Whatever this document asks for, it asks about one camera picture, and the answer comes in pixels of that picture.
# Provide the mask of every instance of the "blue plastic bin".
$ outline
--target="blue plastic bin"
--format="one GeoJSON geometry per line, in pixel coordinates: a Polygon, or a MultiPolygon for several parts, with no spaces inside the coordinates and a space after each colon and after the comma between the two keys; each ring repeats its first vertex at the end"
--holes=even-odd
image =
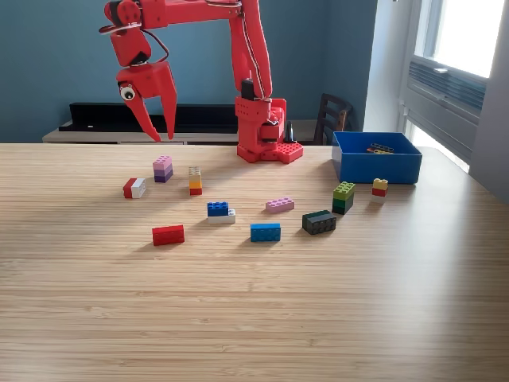
{"type": "Polygon", "coordinates": [[[422,154],[402,133],[334,133],[332,160],[340,181],[372,183],[387,179],[389,183],[413,185],[419,180],[422,154]],[[389,146],[394,154],[369,154],[372,143],[389,146]]]}

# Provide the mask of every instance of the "chair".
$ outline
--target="chair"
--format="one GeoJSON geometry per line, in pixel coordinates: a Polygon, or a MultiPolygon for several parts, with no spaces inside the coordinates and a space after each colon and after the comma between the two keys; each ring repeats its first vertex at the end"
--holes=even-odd
{"type": "Polygon", "coordinates": [[[332,146],[334,131],[345,130],[350,124],[349,116],[352,110],[352,105],[343,101],[341,98],[330,94],[323,94],[321,97],[320,113],[318,114],[313,145],[332,146]]]}

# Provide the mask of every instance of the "purple lego brick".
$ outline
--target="purple lego brick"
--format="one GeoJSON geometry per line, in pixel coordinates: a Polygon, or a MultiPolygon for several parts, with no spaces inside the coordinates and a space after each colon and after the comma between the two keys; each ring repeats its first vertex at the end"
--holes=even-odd
{"type": "Polygon", "coordinates": [[[289,211],[295,208],[295,202],[290,197],[282,197],[275,201],[267,201],[265,210],[270,213],[289,211]]]}
{"type": "Polygon", "coordinates": [[[166,174],[165,177],[154,176],[153,179],[156,183],[166,183],[173,176],[173,171],[166,174]]]}
{"type": "Polygon", "coordinates": [[[169,173],[172,173],[172,172],[173,172],[173,165],[169,165],[164,170],[154,170],[153,175],[155,177],[165,177],[166,175],[168,175],[169,173]]]}
{"type": "Polygon", "coordinates": [[[172,164],[172,157],[168,157],[166,155],[162,155],[153,163],[153,169],[154,170],[161,170],[164,171],[166,168],[171,166],[172,164]]]}

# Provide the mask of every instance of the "red lego brick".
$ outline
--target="red lego brick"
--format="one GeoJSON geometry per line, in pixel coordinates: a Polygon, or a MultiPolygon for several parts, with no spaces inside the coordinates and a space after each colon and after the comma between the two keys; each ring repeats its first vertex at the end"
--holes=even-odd
{"type": "Polygon", "coordinates": [[[184,243],[184,226],[154,228],[152,230],[153,245],[155,247],[167,244],[184,243]]]}
{"type": "Polygon", "coordinates": [[[203,189],[189,189],[189,195],[195,196],[195,195],[201,195],[203,194],[203,189]]]}
{"type": "Polygon", "coordinates": [[[383,189],[372,189],[371,194],[377,196],[377,197],[386,197],[387,193],[389,192],[389,189],[383,190],[383,189]]]}
{"type": "Polygon", "coordinates": [[[130,189],[133,184],[136,182],[136,178],[133,177],[131,178],[127,183],[126,185],[124,185],[124,197],[126,199],[132,199],[133,198],[133,192],[132,190],[130,189]]]}
{"type": "Polygon", "coordinates": [[[299,159],[304,154],[300,143],[278,143],[279,161],[286,165],[299,159]]]}

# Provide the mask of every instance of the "blue wall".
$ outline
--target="blue wall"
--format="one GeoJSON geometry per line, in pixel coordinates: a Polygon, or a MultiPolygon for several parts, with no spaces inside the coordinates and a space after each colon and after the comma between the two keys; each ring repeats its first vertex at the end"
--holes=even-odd
{"type": "Polygon", "coordinates": [[[331,0],[324,91],[350,102],[362,130],[377,0],[331,0]]]}
{"type": "MultiPolygon", "coordinates": [[[[115,82],[118,62],[109,38],[97,32],[107,24],[105,0],[4,3],[2,14],[9,17],[2,20],[0,35],[2,51],[9,58],[2,59],[0,77],[4,94],[0,141],[40,142],[43,135],[69,120],[72,102],[121,102],[115,82]]],[[[357,3],[260,0],[273,96],[288,100],[290,118],[315,119],[322,92],[344,96],[363,108],[369,34],[371,30],[372,41],[375,24],[371,6],[376,1],[357,3]],[[347,15],[344,8],[355,13],[347,15]],[[340,41],[352,51],[348,60],[340,41]]],[[[170,49],[180,103],[233,103],[237,92],[225,21],[172,25],[157,35],[170,49]]],[[[161,54],[155,49],[153,58],[161,54]]],[[[148,106],[152,112],[161,110],[158,99],[149,100],[148,106]]]]}

